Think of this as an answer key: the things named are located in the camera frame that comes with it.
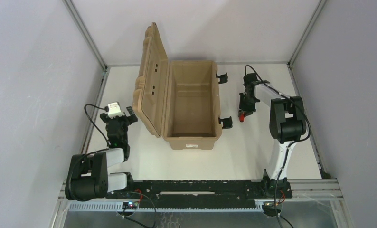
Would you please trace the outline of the red black screwdriver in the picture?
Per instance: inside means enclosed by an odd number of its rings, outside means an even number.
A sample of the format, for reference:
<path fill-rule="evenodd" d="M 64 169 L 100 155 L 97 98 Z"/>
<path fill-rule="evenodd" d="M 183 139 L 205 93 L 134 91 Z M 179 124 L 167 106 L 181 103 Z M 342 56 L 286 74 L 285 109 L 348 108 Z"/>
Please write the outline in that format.
<path fill-rule="evenodd" d="M 241 123 L 244 122 L 244 119 L 245 119 L 245 113 L 240 112 L 239 115 L 238 115 L 238 117 L 239 117 L 239 121 L 240 121 Z"/>

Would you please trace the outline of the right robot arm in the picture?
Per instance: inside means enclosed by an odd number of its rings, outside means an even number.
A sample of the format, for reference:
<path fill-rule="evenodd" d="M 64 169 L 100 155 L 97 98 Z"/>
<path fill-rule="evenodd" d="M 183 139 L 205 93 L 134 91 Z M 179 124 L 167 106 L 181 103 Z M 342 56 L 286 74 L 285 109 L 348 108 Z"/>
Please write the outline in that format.
<path fill-rule="evenodd" d="M 269 106 L 269 131 L 274 139 L 269 165 L 264 170 L 261 192 L 267 197 L 281 195 L 288 186 L 287 166 L 295 145 L 307 131 L 303 101 L 300 96 L 287 96 L 266 80 L 244 83 L 240 93 L 238 118 L 244 122 L 256 112 L 256 103 Z"/>

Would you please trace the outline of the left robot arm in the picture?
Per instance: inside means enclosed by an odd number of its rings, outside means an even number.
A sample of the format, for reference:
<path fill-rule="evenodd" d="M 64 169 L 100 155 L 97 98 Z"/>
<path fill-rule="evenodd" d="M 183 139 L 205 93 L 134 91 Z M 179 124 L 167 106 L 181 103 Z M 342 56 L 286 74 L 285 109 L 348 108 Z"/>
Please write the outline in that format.
<path fill-rule="evenodd" d="M 104 149 L 72 156 L 65 186 L 68 200 L 89 201 L 104 198 L 116 190 L 133 189 L 133 178 L 129 172 L 109 171 L 110 167 L 130 157 L 128 127 L 138 118 L 132 107 L 126 109 L 128 115 L 120 110 L 118 103 L 111 103 L 100 114 L 107 132 Z"/>

